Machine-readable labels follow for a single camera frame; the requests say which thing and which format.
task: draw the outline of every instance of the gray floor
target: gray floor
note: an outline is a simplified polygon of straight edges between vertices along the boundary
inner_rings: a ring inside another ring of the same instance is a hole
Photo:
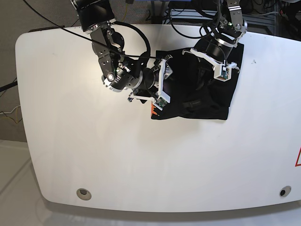
[[[45,17],[59,25],[71,26],[77,20],[77,14],[70,0],[27,0],[32,7]],[[11,83],[16,78],[15,43],[17,38],[31,29],[51,26],[47,21],[34,14],[22,0],[0,0],[0,86]],[[112,0],[112,9],[118,20],[125,13],[125,0]],[[146,23],[148,3],[135,2],[129,5],[125,22],[131,24]],[[17,87],[8,90],[0,98],[0,111],[10,112],[19,105]],[[23,122],[15,124],[0,115],[0,139],[26,142]]]

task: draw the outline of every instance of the folded cloth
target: folded cloth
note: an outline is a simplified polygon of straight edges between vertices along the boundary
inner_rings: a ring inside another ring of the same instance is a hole
[[[200,40],[194,48],[204,52],[208,43]],[[226,120],[229,107],[238,81],[239,71],[232,69],[231,79],[214,79],[212,65],[206,60],[199,60],[195,55],[185,53],[183,49],[157,51],[157,57],[173,56],[168,61],[173,74],[164,80],[163,90],[170,96],[170,103],[163,110],[152,106],[151,118],[164,120],[174,117],[187,119]],[[244,45],[238,44],[228,57],[228,62],[241,67]]]

